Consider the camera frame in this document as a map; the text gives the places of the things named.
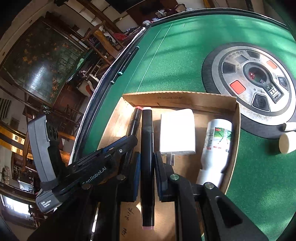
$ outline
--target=painting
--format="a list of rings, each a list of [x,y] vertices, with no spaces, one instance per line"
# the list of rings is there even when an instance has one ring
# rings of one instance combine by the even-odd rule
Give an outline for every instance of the painting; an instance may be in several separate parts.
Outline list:
[[[53,106],[83,54],[77,45],[39,19],[19,38],[2,70],[20,87]]]

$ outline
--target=product label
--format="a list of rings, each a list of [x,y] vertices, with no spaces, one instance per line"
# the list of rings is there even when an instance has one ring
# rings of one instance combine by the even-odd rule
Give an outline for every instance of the product label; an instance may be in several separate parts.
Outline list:
[[[51,200],[48,200],[47,202],[43,201],[43,202],[41,202],[40,204],[41,204],[44,208],[46,208],[46,207],[48,207],[48,206],[50,205],[50,203],[51,203]]]
[[[87,181],[83,182],[82,185],[84,183],[91,183],[91,181],[93,181],[94,179],[96,179],[99,175],[101,175],[106,170],[107,170],[107,168],[106,167],[103,167],[102,170],[99,170],[97,173],[95,173],[93,176],[91,176]]]
[[[224,128],[215,127],[209,129],[205,138],[205,145],[208,151],[223,151],[229,152],[231,140],[231,131]]]

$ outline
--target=red button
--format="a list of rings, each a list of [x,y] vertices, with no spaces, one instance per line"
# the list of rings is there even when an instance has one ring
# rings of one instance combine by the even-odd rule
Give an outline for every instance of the red button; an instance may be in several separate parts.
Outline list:
[[[239,95],[246,90],[246,88],[238,81],[234,81],[230,84],[230,87]]]
[[[267,64],[268,64],[271,68],[273,68],[273,69],[276,69],[276,68],[277,68],[277,66],[276,66],[271,60],[268,60],[268,61],[267,61]]]

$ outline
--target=black marker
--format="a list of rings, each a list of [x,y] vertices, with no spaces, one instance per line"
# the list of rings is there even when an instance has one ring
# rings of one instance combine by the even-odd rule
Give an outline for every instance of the black marker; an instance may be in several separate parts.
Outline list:
[[[143,229],[154,227],[154,142],[152,109],[144,107],[141,130],[141,207]]]
[[[135,108],[133,115],[131,117],[130,123],[128,125],[128,130],[126,132],[127,136],[130,136],[130,135],[137,136],[138,129],[140,126],[142,110],[143,110],[143,108],[139,107],[139,106],[137,106]],[[129,150],[125,155],[122,156],[122,159],[121,159],[120,165],[119,165],[118,174],[120,174],[121,172],[123,172],[123,174],[126,173],[126,171],[127,171],[126,168],[128,167],[128,165],[131,162],[132,154],[133,154],[133,149]]]

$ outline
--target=black button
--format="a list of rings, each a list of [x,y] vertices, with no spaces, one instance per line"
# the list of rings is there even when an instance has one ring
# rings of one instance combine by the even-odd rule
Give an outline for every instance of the black button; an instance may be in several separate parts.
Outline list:
[[[261,110],[270,111],[267,98],[262,95],[255,94],[252,106]]]
[[[240,64],[242,64],[242,63],[248,61],[248,59],[247,59],[245,56],[243,56],[243,55],[240,55],[240,56],[236,57],[235,60],[236,60],[237,62],[239,62]]]
[[[252,58],[257,58],[257,59],[260,58],[260,54],[259,53],[256,53],[256,52],[253,52],[253,51],[248,51],[248,50],[246,50],[246,52]]]
[[[287,91],[289,91],[289,86],[288,86],[288,83],[287,83],[287,80],[286,78],[284,77],[278,77],[279,79],[279,84],[284,87]]]
[[[233,74],[235,73],[235,65],[227,62],[222,64],[222,73],[223,74]]]

